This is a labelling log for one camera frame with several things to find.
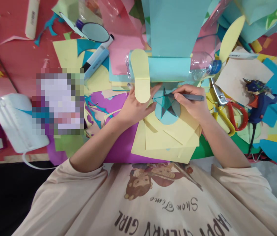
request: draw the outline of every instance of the left hand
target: left hand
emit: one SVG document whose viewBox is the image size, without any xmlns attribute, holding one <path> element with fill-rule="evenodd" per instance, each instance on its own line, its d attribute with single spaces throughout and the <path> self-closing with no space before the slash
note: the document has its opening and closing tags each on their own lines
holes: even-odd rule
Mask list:
<svg viewBox="0 0 277 236">
<path fill-rule="evenodd" d="M 154 97 L 161 85 L 162 83 L 159 83 L 151 88 L 150 99 Z M 152 113 L 156 108 L 156 103 L 157 102 L 154 102 L 151 105 L 148 105 L 149 101 L 146 103 L 140 103 L 136 100 L 135 91 L 134 88 L 132 88 L 121 111 L 115 117 L 115 120 L 118 120 L 123 126 L 129 128 Z"/>
</svg>

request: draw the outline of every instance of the beige sweatshirt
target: beige sweatshirt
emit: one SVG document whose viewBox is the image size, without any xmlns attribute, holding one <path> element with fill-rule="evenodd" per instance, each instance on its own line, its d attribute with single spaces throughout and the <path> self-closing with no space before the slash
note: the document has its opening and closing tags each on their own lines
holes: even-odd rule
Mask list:
<svg viewBox="0 0 277 236">
<path fill-rule="evenodd" d="M 14 236 L 277 235 L 277 198 L 256 167 L 114 164 L 80 173 L 67 160 L 37 190 Z"/>
</svg>

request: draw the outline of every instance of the right hand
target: right hand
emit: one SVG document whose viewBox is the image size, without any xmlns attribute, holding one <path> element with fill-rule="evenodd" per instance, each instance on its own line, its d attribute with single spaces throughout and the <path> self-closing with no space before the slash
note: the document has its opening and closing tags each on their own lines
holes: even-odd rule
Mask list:
<svg viewBox="0 0 277 236">
<path fill-rule="evenodd" d="M 198 121 L 206 119 L 208 116 L 212 116 L 208 110 L 206 94 L 203 88 L 195 87 L 193 85 L 183 85 L 172 92 L 175 95 L 175 99 L 184 106 L 187 111 Z M 190 101 L 181 94 L 194 94 L 204 96 L 204 101 Z"/>
</svg>

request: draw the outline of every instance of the red scissors handle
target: red scissors handle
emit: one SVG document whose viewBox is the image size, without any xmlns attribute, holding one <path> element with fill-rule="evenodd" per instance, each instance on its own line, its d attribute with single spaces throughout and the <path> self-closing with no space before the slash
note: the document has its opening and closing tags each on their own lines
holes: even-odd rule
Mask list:
<svg viewBox="0 0 277 236">
<path fill-rule="evenodd" d="M 233 124 L 236 131 L 242 131 L 248 124 L 249 118 L 248 118 L 247 111 L 242 106 L 240 106 L 239 104 L 236 104 L 234 102 L 228 102 L 226 105 L 229 110 L 230 122 Z M 243 115 L 243 121 L 239 128 L 237 127 L 236 121 L 234 120 L 234 113 L 233 113 L 233 108 L 232 108 L 233 106 L 235 108 L 237 108 Z"/>
</svg>

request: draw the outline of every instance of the black cloth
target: black cloth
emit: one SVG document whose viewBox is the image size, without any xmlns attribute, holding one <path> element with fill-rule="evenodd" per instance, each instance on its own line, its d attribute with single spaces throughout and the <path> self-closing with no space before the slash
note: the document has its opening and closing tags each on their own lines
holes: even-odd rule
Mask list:
<svg viewBox="0 0 277 236">
<path fill-rule="evenodd" d="M 54 167 L 50 161 L 32 162 L 42 168 Z M 0 236 L 10 236 L 27 216 L 37 189 L 52 173 L 25 163 L 0 164 Z"/>
</svg>

